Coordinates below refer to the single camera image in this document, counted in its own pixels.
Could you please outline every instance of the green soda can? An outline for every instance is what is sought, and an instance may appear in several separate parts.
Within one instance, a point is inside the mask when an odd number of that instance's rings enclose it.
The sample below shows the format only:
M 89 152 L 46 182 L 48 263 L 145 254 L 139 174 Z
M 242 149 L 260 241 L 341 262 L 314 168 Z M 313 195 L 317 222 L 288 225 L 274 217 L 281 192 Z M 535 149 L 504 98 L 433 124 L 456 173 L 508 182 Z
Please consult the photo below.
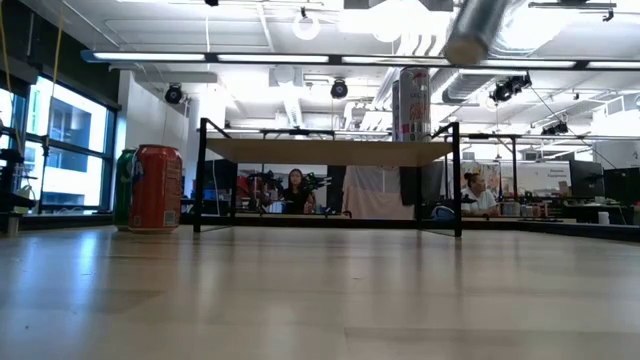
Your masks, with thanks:
M 116 164 L 116 198 L 113 223 L 120 231 L 129 231 L 129 211 L 131 208 L 131 175 L 135 149 L 125 149 Z

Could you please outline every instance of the person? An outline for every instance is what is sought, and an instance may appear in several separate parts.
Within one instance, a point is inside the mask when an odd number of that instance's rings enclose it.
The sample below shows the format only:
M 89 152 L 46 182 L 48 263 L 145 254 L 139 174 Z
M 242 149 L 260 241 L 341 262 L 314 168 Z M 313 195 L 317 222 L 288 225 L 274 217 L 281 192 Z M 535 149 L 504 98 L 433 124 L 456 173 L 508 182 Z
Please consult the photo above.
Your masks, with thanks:
M 498 216 L 498 204 L 487 190 L 484 178 L 480 174 L 466 173 L 464 179 L 467 180 L 467 188 L 462 190 L 462 215 Z
M 289 173 L 289 186 L 283 192 L 286 201 L 285 214 L 304 214 L 313 208 L 313 193 L 303 186 L 304 175 L 300 169 Z

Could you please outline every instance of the wooden floor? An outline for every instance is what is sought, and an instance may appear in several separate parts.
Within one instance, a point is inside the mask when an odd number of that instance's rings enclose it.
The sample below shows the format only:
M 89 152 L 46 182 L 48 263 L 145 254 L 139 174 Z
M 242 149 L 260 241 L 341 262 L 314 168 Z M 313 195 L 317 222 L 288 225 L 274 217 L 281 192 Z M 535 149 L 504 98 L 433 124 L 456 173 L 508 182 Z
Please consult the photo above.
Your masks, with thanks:
M 0 240 L 0 359 L 637 359 L 640 247 L 519 232 Z

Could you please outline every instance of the soda can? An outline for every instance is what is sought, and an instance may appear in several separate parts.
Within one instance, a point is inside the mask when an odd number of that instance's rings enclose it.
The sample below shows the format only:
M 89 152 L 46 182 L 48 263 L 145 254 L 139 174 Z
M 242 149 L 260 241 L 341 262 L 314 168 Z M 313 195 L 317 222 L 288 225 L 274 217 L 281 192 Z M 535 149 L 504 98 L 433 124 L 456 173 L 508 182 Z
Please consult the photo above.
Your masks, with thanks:
M 120 231 L 129 230 L 131 209 L 131 169 L 135 149 L 125 149 L 116 163 L 116 192 L 113 206 L 113 224 Z
M 141 145 L 133 158 L 129 229 L 169 233 L 180 224 L 182 158 L 177 149 Z
M 407 67 L 400 71 L 400 141 L 431 141 L 429 69 Z
M 396 80 L 391 86 L 391 118 L 392 118 L 392 139 L 400 141 L 400 84 Z

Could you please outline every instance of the shelf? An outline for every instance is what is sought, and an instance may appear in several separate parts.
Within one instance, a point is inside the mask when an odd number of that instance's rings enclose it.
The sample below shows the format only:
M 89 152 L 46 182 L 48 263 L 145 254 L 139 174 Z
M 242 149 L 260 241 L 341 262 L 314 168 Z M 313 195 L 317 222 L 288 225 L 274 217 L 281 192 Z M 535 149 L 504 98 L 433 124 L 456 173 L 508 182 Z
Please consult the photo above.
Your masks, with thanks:
M 448 143 L 340 140 L 207 139 L 207 148 L 245 164 L 424 166 L 451 152 Z

